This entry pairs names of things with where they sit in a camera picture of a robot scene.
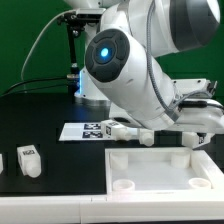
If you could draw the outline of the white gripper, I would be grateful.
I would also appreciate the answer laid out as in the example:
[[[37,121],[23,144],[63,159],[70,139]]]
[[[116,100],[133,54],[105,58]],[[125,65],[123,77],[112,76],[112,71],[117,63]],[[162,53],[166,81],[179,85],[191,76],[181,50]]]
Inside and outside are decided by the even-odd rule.
[[[177,79],[173,81],[179,94],[187,96],[177,108],[167,113],[163,111],[153,119],[143,119],[140,110],[133,117],[124,109],[112,104],[109,116],[111,119],[127,126],[146,128],[153,131],[168,130],[180,132],[224,134],[224,112],[221,104],[206,98],[202,90],[210,87],[212,82],[206,79]]]

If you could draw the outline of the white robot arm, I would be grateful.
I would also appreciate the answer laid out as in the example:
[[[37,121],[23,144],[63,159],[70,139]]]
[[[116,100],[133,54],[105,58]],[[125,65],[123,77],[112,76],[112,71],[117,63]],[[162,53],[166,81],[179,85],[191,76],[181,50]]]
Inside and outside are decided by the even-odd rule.
[[[111,101],[110,118],[152,131],[224,133],[224,111],[206,87],[174,83],[160,56],[200,48],[220,24],[218,0],[64,0],[100,10],[84,70]]]

